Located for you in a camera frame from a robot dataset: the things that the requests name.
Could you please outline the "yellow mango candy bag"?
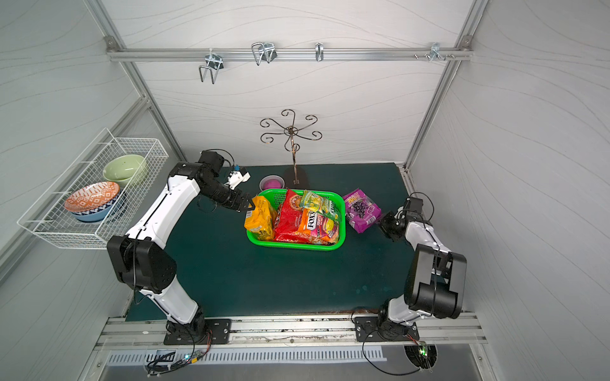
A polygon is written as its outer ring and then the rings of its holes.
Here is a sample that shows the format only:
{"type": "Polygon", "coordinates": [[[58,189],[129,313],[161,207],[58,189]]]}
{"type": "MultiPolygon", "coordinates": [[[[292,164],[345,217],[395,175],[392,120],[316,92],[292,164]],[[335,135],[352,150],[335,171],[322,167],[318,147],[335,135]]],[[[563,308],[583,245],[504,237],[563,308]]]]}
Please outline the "yellow mango candy bag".
{"type": "Polygon", "coordinates": [[[244,227],[259,241],[273,241],[276,210],[264,196],[254,197],[253,202],[255,209],[247,212],[244,227]]]}

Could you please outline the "purple snack bag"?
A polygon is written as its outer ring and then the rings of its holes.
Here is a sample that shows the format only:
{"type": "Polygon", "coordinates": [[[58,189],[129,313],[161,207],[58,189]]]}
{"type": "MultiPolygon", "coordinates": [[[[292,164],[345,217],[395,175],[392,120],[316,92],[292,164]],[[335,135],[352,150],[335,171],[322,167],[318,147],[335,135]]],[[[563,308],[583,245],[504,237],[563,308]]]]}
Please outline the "purple snack bag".
{"type": "Polygon", "coordinates": [[[381,218],[381,208],[363,190],[357,189],[343,197],[346,219],[357,232],[364,233],[381,218]]]}

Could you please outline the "green plastic basket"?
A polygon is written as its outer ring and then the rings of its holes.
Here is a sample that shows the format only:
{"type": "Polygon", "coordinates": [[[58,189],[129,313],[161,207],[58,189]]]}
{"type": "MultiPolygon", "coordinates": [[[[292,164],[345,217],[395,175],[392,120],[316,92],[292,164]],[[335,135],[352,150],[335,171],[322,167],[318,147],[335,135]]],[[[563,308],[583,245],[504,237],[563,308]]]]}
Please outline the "green plastic basket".
{"type": "MultiPolygon", "coordinates": [[[[276,211],[280,209],[281,204],[286,199],[288,190],[287,189],[270,189],[264,190],[259,195],[265,197],[270,206],[272,206],[276,211]]],[[[338,240],[332,244],[312,244],[312,243],[298,243],[298,242],[286,242],[286,241],[261,241],[255,234],[247,231],[247,237],[251,243],[262,246],[269,247],[275,249],[301,249],[301,250],[314,250],[314,251],[332,251],[340,248],[346,240],[346,204],[341,198],[340,195],[329,192],[329,191],[321,191],[315,190],[317,195],[328,198],[332,201],[336,209],[339,213],[338,219],[338,240]]]]}

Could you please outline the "red candy bag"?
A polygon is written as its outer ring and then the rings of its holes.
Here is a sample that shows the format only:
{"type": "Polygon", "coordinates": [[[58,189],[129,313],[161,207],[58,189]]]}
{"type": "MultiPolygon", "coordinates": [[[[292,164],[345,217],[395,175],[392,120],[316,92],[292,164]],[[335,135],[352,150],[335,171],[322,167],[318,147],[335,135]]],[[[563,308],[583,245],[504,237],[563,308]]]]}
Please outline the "red candy bag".
{"type": "Polygon", "coordinates": [[[274,223],[274,241],[294,244],[311,244],[311,240],[299,233],[303,217],[300,207],[301,196],[293,190],[287,190],[285,200],[279,209],[274,223]]]}

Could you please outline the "orange snack packet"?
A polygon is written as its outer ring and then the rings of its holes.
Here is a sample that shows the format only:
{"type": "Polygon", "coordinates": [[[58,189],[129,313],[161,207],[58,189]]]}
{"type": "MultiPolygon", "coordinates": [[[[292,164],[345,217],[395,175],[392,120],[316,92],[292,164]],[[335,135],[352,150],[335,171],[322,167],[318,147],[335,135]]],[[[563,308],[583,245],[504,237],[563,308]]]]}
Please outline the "orange snack packet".
{"type": "Polygon", "coordinates": [[[322,214],[304,210],[295,234],[310,244],[332,245],[338,242],[339,225],[322,214]]]}

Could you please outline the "green tea snack packet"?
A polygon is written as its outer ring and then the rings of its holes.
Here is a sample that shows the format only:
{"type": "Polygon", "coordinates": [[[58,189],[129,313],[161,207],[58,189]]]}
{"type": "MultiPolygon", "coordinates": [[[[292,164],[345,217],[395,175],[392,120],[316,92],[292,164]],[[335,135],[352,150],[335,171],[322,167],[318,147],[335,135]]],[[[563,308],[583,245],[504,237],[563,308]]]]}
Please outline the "green tea snack packet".
{"type": "Polygon", "coordinates": [[[300,208],[320,214],[334,222],[339,222],[340,220],[339,209],[335,203],[310,190],[305,190],[301,195],[300,208]]]}

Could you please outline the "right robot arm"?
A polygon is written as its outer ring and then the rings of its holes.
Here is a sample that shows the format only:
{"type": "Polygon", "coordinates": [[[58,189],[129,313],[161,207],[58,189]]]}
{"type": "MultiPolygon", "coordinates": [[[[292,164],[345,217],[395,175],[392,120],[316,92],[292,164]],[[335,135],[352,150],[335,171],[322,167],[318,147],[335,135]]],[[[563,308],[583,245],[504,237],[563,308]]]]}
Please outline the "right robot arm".
{"type": "Polygon", "coordinates": [[[379,311],[379,327],[390,330],[413,327],[422,318],[456,319],[462,312],[467,259],[450,250],[424,217],[424,202],[431,198],[413,192],[397,212],[380,222],[384,235],[405,240],[414,250],[403,294],[387,300],[379,311]]]}

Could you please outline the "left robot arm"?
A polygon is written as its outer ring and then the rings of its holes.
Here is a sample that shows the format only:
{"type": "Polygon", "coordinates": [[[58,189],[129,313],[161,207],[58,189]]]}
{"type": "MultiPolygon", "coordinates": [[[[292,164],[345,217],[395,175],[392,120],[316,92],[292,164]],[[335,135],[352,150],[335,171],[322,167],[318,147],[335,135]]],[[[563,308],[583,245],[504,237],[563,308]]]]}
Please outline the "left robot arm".
{"type": "Polygon", "coordinates": [[[205,317],[181,286],[177,264],[165,247],[183,212],[199,196],[232,211],[254,209],[252,197],[238,189],[250,179],[245,168],[235,165],[226,182],[218,181],[226,161],[217,151],[204,150],[197,162],[179,162],[144,216],[106,246],[118,281],[151,300],[165,314],[169,327],[193,335],[205,332],[205,317]]]}

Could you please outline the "blue bowl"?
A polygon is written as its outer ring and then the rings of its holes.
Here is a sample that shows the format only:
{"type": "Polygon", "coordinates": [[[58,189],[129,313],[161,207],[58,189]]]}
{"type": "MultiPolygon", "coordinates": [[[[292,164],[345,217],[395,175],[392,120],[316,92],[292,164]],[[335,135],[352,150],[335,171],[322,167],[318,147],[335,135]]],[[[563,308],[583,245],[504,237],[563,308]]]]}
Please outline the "blue bowl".
{"type": "Polygon", "coordinates": [[[113,219],[114,217],[120,217],[123,213],[125,206],[125,200],[119,199],[112,206],[104,207],[103,209],[97,208],[93,211],[87,211],[83,213],[71,213],[71,215],[79,222],[94,223],[101,222],[107,217],[113,219]]]}

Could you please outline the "double prong metal hook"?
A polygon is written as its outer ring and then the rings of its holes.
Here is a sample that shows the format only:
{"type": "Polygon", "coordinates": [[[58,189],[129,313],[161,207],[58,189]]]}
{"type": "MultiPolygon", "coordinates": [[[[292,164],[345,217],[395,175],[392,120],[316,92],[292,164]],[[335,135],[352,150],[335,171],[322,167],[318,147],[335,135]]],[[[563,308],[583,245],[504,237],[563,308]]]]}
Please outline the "double prong metal hook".
{"type": "Polygon", "coordinates": [[[216,83],[219,71],[224,69],[223,58],[212,50],[204,57],[204,64],[199,66],[200,81],[203,83],[209,78],[212,84],[216,83]]]}

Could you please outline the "orange patterned bowl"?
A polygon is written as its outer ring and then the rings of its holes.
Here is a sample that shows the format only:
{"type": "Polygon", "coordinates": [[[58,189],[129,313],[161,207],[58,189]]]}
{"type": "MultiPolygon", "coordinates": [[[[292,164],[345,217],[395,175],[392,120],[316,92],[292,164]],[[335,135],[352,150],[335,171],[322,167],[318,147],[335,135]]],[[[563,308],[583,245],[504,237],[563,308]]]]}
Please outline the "orange patterned bowl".
{"type": "Polygon", "coordinates": [[[120,187],[114,182],[104,181],[83,187],[64,202],[64,207],[71,213],[93,211],[114,200],[120,192],[120,187]]]}

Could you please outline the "looped metal hook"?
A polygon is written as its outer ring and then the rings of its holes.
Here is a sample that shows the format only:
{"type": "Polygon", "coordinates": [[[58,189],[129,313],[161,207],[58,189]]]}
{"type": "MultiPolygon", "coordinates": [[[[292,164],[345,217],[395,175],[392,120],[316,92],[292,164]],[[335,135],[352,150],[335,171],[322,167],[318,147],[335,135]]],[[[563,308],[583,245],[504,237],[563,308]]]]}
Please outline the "looped metal hook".
{"type": "Polygon", "coordinates": [[[271,42],[255,42],[251,45],[251,52],[257,66],[262,62],[270,64],[277,57],[275,44],[271,42]]]}

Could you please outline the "small metal hook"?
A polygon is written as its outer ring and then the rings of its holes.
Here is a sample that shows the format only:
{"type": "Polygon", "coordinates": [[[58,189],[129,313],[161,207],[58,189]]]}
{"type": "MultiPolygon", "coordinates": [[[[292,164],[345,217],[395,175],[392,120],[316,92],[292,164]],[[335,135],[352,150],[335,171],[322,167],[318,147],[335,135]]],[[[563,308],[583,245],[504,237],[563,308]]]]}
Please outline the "small metal hook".
{"type": "Polygon", "coordinates": [[[324,45],[321,42],[315,44],[315,60],[323,62],[324,60],[324,45]]]}

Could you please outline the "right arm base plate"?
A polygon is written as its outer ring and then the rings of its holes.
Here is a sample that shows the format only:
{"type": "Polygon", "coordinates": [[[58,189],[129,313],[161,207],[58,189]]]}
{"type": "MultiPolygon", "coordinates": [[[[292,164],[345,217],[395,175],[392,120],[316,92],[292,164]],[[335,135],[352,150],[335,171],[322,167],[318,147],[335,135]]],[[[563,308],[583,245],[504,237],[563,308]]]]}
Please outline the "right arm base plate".
{"type": "Polygon", "coordinates": [[[416,324],[400,325],[380,320],[376,315],[353,317],[351,320],[354,324],[356,339],[360,343],[419,341],[416,324]]]}

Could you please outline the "horizontal aluminium rail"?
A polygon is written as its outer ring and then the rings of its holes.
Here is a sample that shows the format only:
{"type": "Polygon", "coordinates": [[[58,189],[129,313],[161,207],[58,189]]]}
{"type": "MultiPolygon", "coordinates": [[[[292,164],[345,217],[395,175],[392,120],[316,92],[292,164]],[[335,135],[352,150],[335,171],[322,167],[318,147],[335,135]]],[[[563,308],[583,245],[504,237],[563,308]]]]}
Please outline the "horizontal aluminium rail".
{"type": "MultiPolygon", "coordinates": [[[[225,63],[254,62],[250,49],[211,49],[223,58],[225,63]]],[[[382,61],[427,61],[416,60],[413,55],[423,55],[430,47],[424,48],[329,48],[324,46],[323,62],[382,62],[382,61]]],[[[210,52],[209,49],[124,49],[108,52],[114,62],[200,62],[210,52]]],[[[276,48],[277,62],[317,62],[315,47],[302,49],[276,48]]],[[[470,60],[472,50],[441,48],[444,54],[454,54],[455,60],[470,60]]]]}

